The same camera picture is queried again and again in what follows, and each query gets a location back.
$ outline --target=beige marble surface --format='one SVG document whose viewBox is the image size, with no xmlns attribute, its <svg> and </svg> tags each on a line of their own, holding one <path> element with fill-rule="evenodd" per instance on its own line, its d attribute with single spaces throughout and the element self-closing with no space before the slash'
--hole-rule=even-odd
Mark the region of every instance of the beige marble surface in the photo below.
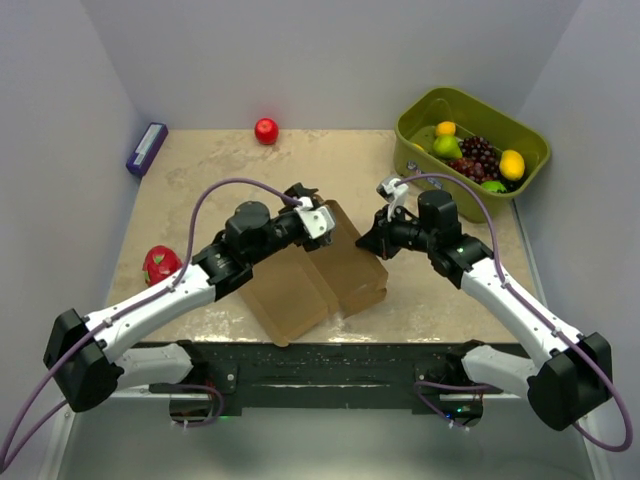
<svg viewBox="0 0 640 480">
<path fill-rule="evenodd" d="M 284 190 L 296 182 L 320 188 L 324 198 L 340 202 L 365 232 L 383 205 L 377 184 L 393 173 L 394 134 L 390 131 L 284 131 L 277 145 L 257 144 L 250 131 L 174 130 L 144 177 L 118 262 L 110 303 L 145 288 L 142 261 L 147 250 L 164 244 L 184 255 L 193 204 L 211 183 L 245 176 Z M 411 188 L 413 209 L 419 190 Z M 234 208 L 246 200 L 279 200 L 256 188 L 230 185 L 204 203 L 194 252 L 209 243 Z M 502 261 L 532 290 L 525 252 L 512 211 L 496 219 Z M 489 243 L 485 225 L 463 220 L 463 229 Z M 387 299 L 359 315 L 327 319 L 305 334 L 307 342 L 460 342 L 470 338 L 512 341 L 513 337 L 484 307 L 433 272 L 426 255 L 403 251 L 385 262 Z M 268 341 L 237 294 L 194 310 L 157 330 L 149 340 Z"/>
</svg>

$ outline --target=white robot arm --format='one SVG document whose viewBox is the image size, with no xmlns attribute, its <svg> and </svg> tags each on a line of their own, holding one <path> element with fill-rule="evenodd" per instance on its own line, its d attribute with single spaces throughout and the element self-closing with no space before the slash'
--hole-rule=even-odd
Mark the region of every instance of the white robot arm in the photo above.
<svg viewBox="0 0 640 480">
<path fill-rule="evenodd" d="M 255 264 L 279 250 L 291 244 L 307 251 L 329 245 L 335 219 L 329 208 L 313 196 L 314 192 L 294 185 L 287 194 L 301 205 L 285 207 L 273 219 L 264 204 L 245 202 L 183 272 L 84 318 L 75 310 L 61 314 L 44 356 L 49 369 L 78 339 L 97 331 L 93 340 L 54 375 L 70 407 L 76 412 L 86 411 L 116 390 L 175 384 L 196 374 L 197 354 L 186 344 L 132 347 L 173 319 L 237 290 L 252 278 Z"/>
<path fill-rule="evenodd" d="M 503 269 L 498 271 L 493 252 L 462 233 L 456 205 L 447 192 L 423 192 L 418 198 L 418 216 L 403 207 L 407 187 L 399 178 L 385 180 L 378 192 L 390 205 L 375 214 L 372 229 L 356 245 L 385 260 L 402 248 L 426 253 L 433 268 L 493 313 L 529 356 L 521 358 L 482 342 L 466 342 L 453 355 L 457 359 L 454 364 L 448 361 L 445 365 L 449 383 L 487 384 L 527 398 L 538 416 L 556 430 L 566 428 L 610 398 L 608 389 L 558 334 L 562 332 L 570 342 L 580 345 L 610 378 L 611 349 L 607 341 L 597 333 L 583 336 L 549 312 Z M 185 312 L 236 290 L 251 279 L 253 265 L 291 243 L 306 249 L 329 244 L 335 227 L 331 212 L 310 196 L 297 197 L 303 206 L 289 207 L 274 219 L 260 203 L 242 204 L 225 230 L 193 257 L 177 285 L 174 276 L 85 318 L 74 310 L 60 315 L 45 354 L 49 368 L 78 338 L 108 325 L 54 376 L 71 408 L 88 410 L 115 390 L 131 386 L 201 383 L 198 352 L 192 345 L 178 342 L 154 348 L 132 347 Z M 117 312 L 165 288 L 170 291 L 120 315 L 117 322 L 111 321 Z M 510 290 L 534 305 L 554 328 L 545 328 Z"/>
<path fill-rule="evenodd" d="M 596 372 L 569 343 L 585 351 L 610 379 L 611 347 L 599 334 L 588 337 L 559 319 L 496 262 L 480 240 L 462 233 L 451 195 L 428 190 L 418 197 L 418 216 L 403 204 L 407 185 L 385 179 L 378 193 L 389 205 L 356 243 L 382 259 L 402 248 L 426 253 L 436 272 L 486 307 L 518 340 L 529 358 L 499 352 L 471 341 L 458 349 L 449 383 L 486 384 L 529 400 L 551 428 L 563 430 L 611 397 Z M 548 320 L 543 324 L 534 312 Z"/>
</svg>

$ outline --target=gray wall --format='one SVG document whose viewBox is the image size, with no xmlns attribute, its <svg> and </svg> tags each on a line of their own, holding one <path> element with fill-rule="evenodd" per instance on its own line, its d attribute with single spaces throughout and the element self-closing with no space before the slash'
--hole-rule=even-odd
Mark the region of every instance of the gray wall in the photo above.
<svg viewBox="0 0 640 480">
<path fill-rule="evenodd" d="M 519 202 L 550 306 L 614 346 L 614 375 L 640 414 L 640 4 L 584 0 L 520 118 L 544 133 L 553 160 Z M 622 439 L 610 402 L 603 436 Z M 638 478 L 640 442 L 611 455 Z"/>
<path fill-rule="evenodd" d="M 77 0 L 0 2 L 0 439 L 45 372 L 56 315 L 104 303 L 143 130 Z M 2 480 L 35 478 L 48 433 Z"/>
<path fill-rule="evenodd" d="M 428 88 L 516 113 L 580 0 L 82 0 L 125 88 L 174 128 L 391 128 Z"/>
</svg>

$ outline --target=olive green basket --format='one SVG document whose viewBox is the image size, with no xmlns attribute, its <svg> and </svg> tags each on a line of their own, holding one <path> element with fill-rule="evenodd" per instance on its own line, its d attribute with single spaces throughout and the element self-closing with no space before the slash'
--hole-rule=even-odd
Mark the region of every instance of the olive green basket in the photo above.
<svg viewBox="0 0 640 480">
<path fill-rule="evenodd" d="M 489 192 L 436 158 L 433 154 L 435 127 L 447 120 L 456 124 L 456 137 L 460 139 L 473 135 L 486 138 L 494 146 L 498 158 L 503 150 L 519 152 L 525 162 L 525 181 L 520 188 L 511 193 Z M 395 130 L 397 139 L 393 163 L 398 174 L 404 177 L 420 172 L 451 175 L 478 194 L 491 216 L 499 213 L 529 186 L 551 155 L 549 144 L 540 134 L 477 98 L 450 87 L 429 91 L 398 119 Z M 475 200 L 459 185 L 444 179 L 419 179 L 413 183 L 423 189 L 446 190 L 465 218 L 476 223 L 486 221 Z"/>
</svg>

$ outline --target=yellow lemon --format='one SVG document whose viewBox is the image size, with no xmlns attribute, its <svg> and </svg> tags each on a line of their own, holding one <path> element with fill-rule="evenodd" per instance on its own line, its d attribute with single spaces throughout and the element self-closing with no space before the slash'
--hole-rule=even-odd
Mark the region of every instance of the yellow lemon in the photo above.
<svg viewBox="0 0 640 480">
<path fill-rule="evenodd" d="M 436 137 L 440 135 L 455 135 L 456 124 L 453 122 L 441 122 L 436 126 Z"/>
<path fill-rule="evenodd" d="M 524 158 L 515 150 L 505 150 L 500 159 L 500 173 L 507 180 L 518 181 L 524 175 Z"/>
</svg>

